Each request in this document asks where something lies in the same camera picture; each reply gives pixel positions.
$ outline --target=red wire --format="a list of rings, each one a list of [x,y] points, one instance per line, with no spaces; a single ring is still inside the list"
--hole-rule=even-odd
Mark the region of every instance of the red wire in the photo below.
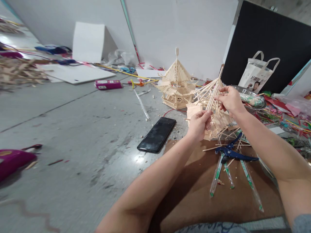
[[[167,112],[164,114],[164,116],[163,116],[163,117],[165,117],[165,115],[166,115],[167,113],[169,113],[170,111],[172,111],[172,110],[175,110],[175,109],[171,109],[171,110],[167,111]]]

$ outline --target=popsicle stick pagoda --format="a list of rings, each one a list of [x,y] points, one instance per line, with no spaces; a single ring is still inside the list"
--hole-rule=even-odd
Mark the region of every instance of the popsicle stick pagoda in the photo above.
[[[178,53],[179,50],[176,48],[176,61],[164,76],[159,75],[162,84],[156,86],[163,93],[163,103],[176,110],[185,108],[187,103],[191,103],[195,93],[195,83],[189,83],[191,76],[178,60]]]

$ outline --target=person's left hand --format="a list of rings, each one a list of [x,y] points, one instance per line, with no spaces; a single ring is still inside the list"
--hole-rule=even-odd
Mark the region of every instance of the person's left hand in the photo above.
[[[205,130],[211,127],[212,110],[201,110],[191,117],[187,136],[199,142],[204,139]]]

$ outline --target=metal bowl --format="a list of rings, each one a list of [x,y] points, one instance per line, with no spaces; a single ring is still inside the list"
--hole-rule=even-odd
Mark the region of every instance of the metal bowl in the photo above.
[[[243,94],[247,94],[247,95],[252,95],[252,96],[256,96],[257,94],[255,92],[252,92],[244,87],[240,87],[240,86],[236,86],[236,85],[232,85],[239,93],[243,93]],[[253,113],[257,110],[261,110],[261,109],[264,109],[266,106],[267,106],[267,103],[266,103],[266,100],[265,98],[260,95],[259,96],[262,100],[263,100],[263,103],[260,107],[249,107],[249,106],[245,106],[246,110],[250,113]]]

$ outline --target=blue object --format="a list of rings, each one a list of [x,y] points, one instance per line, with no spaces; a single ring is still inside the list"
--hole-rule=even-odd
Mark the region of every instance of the blue object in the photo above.
[[[66,46],[58,46],[55,48],[51,48],[51,46],[50,47],[37,46],[35,47],[35,49],[38,51],[43,51],[43,52],[47,52],[50,54],[64,54],[64,53],[72,52],[72,50]]]
[[[71,63],[76,63],[76,61],[74,59],[67,59],[67,60],[53,60],[53,61],[57,61],[58,64],[60,65],[69,65]]]
[[[225,154],[224,158],[221,161],[222,164],[225,164],[229,158],[240,159],[240,160],[245,160],[245,161],[259,160],[259,158],[245,156],[232,150],[232,148],[234,147],[234,144],[238,141],[238,139],[241,136],[242,136],[242,132],[239,134],[239,136],[236,139],[234,139],[232,142],[226,145],[226,147],[218,147],[215,149],[215,154],[217,154],[219,151],[222,151]]]
[[[136,71],[136,69],[134,67],[130,67],[130,68],[121,67],[120,69],[123,70],[123,72],[130,73],[130,74],[132,74]]]

